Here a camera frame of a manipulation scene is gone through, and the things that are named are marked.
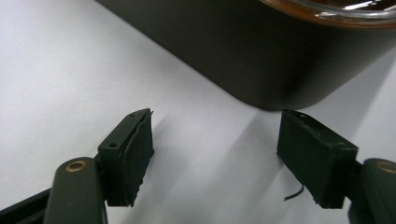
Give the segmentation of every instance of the black container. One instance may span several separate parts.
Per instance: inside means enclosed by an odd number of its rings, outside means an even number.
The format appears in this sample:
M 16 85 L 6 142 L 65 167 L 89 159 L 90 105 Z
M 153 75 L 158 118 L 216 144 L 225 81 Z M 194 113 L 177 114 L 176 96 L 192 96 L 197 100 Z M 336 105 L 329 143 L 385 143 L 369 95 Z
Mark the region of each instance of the black container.
M 365 18 L 370 8 L 349 17 L 319 0 L 98 1 L 234 97 L 265 110 L 319 102 L 396 44 L 393 14 Z

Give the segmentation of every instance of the white table surface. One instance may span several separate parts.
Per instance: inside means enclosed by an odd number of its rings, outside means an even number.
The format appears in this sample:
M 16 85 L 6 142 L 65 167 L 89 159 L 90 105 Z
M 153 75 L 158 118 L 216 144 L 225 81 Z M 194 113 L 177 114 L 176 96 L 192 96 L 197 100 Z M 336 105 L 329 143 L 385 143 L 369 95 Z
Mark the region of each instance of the white table surface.
M 301 110 L 396 161 L 396 50 Z M 156 151 L 134 208 L 109 223 L 347 223 L 276 156 L 279 112 L 245 105 L 90 0 L 0 0 L 0 209 L 50 188 L 54 171 L 150 107 Z

